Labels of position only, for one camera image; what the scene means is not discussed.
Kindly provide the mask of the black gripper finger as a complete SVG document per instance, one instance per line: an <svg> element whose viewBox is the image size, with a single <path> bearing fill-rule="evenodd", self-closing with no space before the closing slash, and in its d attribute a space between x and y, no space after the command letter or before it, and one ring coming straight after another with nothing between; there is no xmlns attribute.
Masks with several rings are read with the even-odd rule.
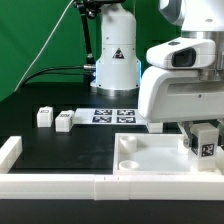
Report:
<svg viewBox="0 0 224 224"><path fill-rule="evenodd" d="M217 129L219 130L218 145L220 147L224 147L224 118L217 119L217 122L218 122Z"/></svg>
<svg viewBox="0 0 224 224"><path fill-rule="evenodd" d="M178 151L181 154L187 154L192 146L192 133L191 126L193 125L190 121L182 121L178 123L178 127L183 134L183 140L178 144Z"/></svg>

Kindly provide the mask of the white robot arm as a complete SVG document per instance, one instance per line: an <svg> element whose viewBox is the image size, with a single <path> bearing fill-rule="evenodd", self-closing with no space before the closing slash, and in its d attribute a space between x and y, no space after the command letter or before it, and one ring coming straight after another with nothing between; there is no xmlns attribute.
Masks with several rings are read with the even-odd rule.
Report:
<svg viewBox="0 0 224 224"><path fill-rule="evenodd" d="M212 156L224 118L224 0L159 0L159 11L181 36L136 57L136 20L123 7L102 6L102 51L91 87L102 94L139 92L138 111L150 125L177 122L196 155Z"/></svg>

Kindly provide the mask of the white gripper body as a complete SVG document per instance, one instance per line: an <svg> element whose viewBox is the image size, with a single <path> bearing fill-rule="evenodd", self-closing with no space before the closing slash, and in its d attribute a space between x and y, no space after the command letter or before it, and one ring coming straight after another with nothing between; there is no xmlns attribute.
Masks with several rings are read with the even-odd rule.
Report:
<svg viewBox="0 0 224 224"><path fill-rule="evenodd" d="M224 118L224 81L203 81L200 70L215 61L209 39L177 38L150 48L138 111L149 123Z"/></svg>

